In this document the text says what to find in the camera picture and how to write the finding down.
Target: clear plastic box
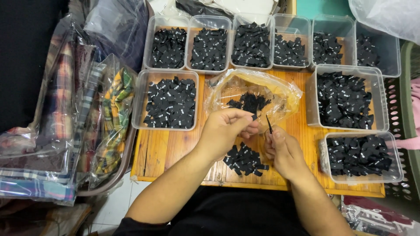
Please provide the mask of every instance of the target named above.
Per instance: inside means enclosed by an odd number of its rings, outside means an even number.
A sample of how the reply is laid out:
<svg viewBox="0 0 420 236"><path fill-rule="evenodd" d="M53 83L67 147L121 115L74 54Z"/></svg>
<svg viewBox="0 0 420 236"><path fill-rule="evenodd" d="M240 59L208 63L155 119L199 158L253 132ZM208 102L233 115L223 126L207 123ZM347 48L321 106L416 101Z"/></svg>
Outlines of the clear plastic box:
<svg viewBox="0 0 420 236"><path fill-rule="evenodd" d="M401 55L399 51L399 39L382 31L366 26L357 20L354 22L357 40L360 34L372 37L372 45L376 47L376 53L380 56L379 69L384 78L396 78L401 75ZM357 66L357 46L354 41L354 65Z"/></svg>
<svg viewBox="0 0 420 236"><path fill-rule="evenodd" d="M185 63L181 68L178 69L166 69L166 68L153 68L152 67L152 45L153 37L155 33L160 29L171 29L171 28L185 29L187 31L188 38L188 18L185 16L152 16L147 25L147 34L146 42L144 44L144 54L143 54L143 65L147 69L157 69L157 70L182 70L185 68Z"/></svg>
<svg viewBox="0 0 420 236"><path fill-rule="evenodd" d="M245 24L251 24L252 22L257 23L258 25L261 24L265 24L268 27L268 30L270 31L270 65L268 65L267 68L260 68L260 67L252 67L252 66L240 66L240 65L235 65L232 61L232 57L229 57L229 60L231 62L232 65L234 65L235 67L238 68L245 68L245 69L250 69L250 70L259 70L259 71L263 71L263 70L269 70L273 67L273 60L274 60L274 18L270 15L264 15L264 14L252 14L252 13L237 13L234 16L234 21L232 22L232 37L231 37L231 42L230 42L230 52L229 55L232 55L233 50L234 50L234 42L235 42L235 34L236 34L236 30L238 29L238 27L240 25L245 25Z"/></svg>
<svg viewBox="0 0 420 236"><path fill-rule="evenodd" d="M328 148L327 148L327 139L328 138L361 138L367 135L374 134L379 138L383 138L385 143L388 147L388 154L392 159L391 167L389 171L382 171L382 176L378 176L376 174L370 174L366 176L352 176L349 177L347 175L342 176L333 176L331 175L331 168L330 168L330 158L328 155ZM398 183L401 182L404 178L404 174L402 172L401 167L401 160L398 155L398 149L396 147L395 138L389 132L383 131L371 131L371 132L342 132L342 133L327 133L324 139L319 141L319 151L320 151L320 163L321 169L324 173L330 176L330 178L337 184L348 184L348 185L355 185L355 184L377 184L377 183Z"/></svg>
<svg viewBox="0 0 420 236"><path fill-rule="evenodd" d="M195 82L197 94L195 96L195 112L194 112L194 125L191 128L151 128L146 123L143 123L144 118L147 115L147 92L149 91L149 83L154 82L155 84L160 82L162 79L174 79L177 76L181 79L192 79ZM134 96L133 103L133 116L131 118L131 125L136 129L151 129L151 130L170 130L170 131L190 131L195 128L197 124L197 110L198 110L198 98L199 94L199 79L198 74L194 71L180 71L180 70L143 70L139 73L136 82L136 93Z"/></svg>
<svg viewBox="0 0 420 236"><path fill-rule="evenodd" d="M374 114L372 129L330 127L321 124L318 108L317 74L339 71L342 71L343 75L354 75L366 79L365 90L372 93L372 102L369 105L371 109L369 115ZM311 77L306 81L305 94L306 122L308 126L367 132L371 132L372 130L387 131L389 129L385 87L383 85L381 71L378 68L328 64L317 65Z"/></svg>
<svg viewBox="0 0 420 236"><path fill-rule="evenodd" d="M192 48L193 48L193 42L194 37L198 35L198 32L202 29L225 29L227 35L226 39L226 63L225 68L221 71L207 71L207 70L197 70L191 68L191 57L192 57ZM205 15L197 15L191 17L188 24L188 38L185 46L186 50L186 57L185 57L185 65L188 70L195 71L198 74L205 74L205 75L218 75L224 71L226 71L229 67L229 58L230 58L230 47L231 44L229 43L231 41L232 37L232 22L229 20L229 18L224 16L205 16Z"/></svg>
<svg viewBox="0 0 420 236"><path fill-rule="evenodd" d="M331 15L317 15L312 21L312 32L311 41L313 46L313 34L314 32L323 32L336 35L338 37L338 43L343 45L340 53L343 53L341 59L342 65L352 66L354 65L355 55L355 30L354 20L350 17L342 16L331 16ZM313 62L313 58L310 58L311 70L315 69L316 64Z"/></svg>
<svg viewBox="0 0 420 236"><path fill-rule="evenodd" d="M312 36L311 36L311 22L308 18L304 16L296 16L289 14L274 14L274 29L277 30L277 35L281 34L283 39L286 41L294 41L295 38L300 37L302 45L305 45L305 57L308 60L305 62L305 66L285 66L278 65L274 63L274 53L273 53L273 66L277 68L287 68L287 69L301 69L309 66L310 58L312 58Z"/></svg>

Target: black fabric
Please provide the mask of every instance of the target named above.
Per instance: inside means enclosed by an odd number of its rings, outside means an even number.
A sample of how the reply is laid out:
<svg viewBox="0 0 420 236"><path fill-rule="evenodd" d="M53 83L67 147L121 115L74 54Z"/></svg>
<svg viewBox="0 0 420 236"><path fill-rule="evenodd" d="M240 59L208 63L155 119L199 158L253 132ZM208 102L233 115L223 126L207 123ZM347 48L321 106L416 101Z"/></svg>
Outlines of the black fabric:
<svg viewBox="0 0 420 236"><path fill-rule="evenodd" d="M114 236L309 236L287 192L201 186L170 225L121 220Z"/></svg>
<svg viewBox="0 0 420 236"><path fill-rule="evenodd" d="M0 0L0 132L34 119L48 47L68 0Z"/></svg>

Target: tweezers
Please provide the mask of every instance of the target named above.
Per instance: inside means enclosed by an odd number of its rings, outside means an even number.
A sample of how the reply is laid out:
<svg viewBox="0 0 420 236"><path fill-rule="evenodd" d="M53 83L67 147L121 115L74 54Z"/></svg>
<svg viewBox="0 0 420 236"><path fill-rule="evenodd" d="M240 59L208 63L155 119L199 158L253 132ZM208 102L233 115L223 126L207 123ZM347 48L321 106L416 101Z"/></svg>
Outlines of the tweezers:
<svg viewBox="0 0 420 236"><path fill-rule="evenodd" d="M270 124L270 121L268 120L268 116L267 116L267 114L265 115L265 117L267 118L268 128L269 128L269 130L270 130L270 134L272 134L272 133L273 133L273 128L271 128L271 124Z"/></svg>

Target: wooden board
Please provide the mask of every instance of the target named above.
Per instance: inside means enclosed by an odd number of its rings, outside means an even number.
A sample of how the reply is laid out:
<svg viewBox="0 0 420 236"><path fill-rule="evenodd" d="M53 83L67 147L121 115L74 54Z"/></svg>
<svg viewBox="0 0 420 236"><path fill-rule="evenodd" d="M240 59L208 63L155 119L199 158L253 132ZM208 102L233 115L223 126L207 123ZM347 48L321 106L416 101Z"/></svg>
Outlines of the wooden board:
<svg viewBox="0 0 420 236"><path fill-rule="evenodd" d="M311 76L310 71L280 71L268 70L269 74L275 75L288 82L294 82L302 91L305 91L305 82ZM131 170L131 180L153 181L165 170L170 168L176 161L188 154L198 142L200 132L206 121L206 112L203 109L203 100L209 93L205 76L199 77L198 88L198 117L196 128L192 131L150 131L139 130L135 146L134 163ZM289 134L295 136L303 150L305 161L312 173L317 177L325 191L329 194L355 195L365 197L385 197L383 184L358 184L349 186L335 184L326 174L321 171L318 156L318 140L328 132L335 129L310 128L306 125L305 94L300 100L299 111L283 121L280 126ZM262 135L255 135L246 142L253 150L261 153L261 161L266 165L272 165L261 152L263 143ZM271 166L270 170L262 170L263 175L239 177L230 170L223 161L214 164L203 181L203 185L228 186L254 189L288 190L287 181Z"/></svg>

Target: white floor tile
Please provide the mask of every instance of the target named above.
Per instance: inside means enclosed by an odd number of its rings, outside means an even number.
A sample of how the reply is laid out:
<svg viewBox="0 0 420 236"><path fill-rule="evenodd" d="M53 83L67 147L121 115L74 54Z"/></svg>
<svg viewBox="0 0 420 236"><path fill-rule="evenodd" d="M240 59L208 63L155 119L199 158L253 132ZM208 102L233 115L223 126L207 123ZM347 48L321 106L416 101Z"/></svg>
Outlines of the white floor tile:
<svg viewBox="0 0 420 236"><path fill-rule="evenodd" d="M133 182L131 187L131 197L130 197L130 206L133 204L136 197L145 189L147 186L149 186L151 182L144 182L144 181L136 181Z"/></svg>
<svg viewBox="0 0 420 236"><path fill-rule="evenodd" d="M87 219L87 222L119 225L129 208L131 185L130 173L128 172L123 177L123 185L121 187L94 204L93 214Z"/></svg>
<svg viewBox="0 0 420 236"><path fill-rule="evenodd" d="M89 226L91 228L85 228L83 231L83 236L89 235L89 233L93 233L98 231L99 236L111 236L114 231L118 228L118 226L113 225L102 225L102 224L92 224Z"/></svg>

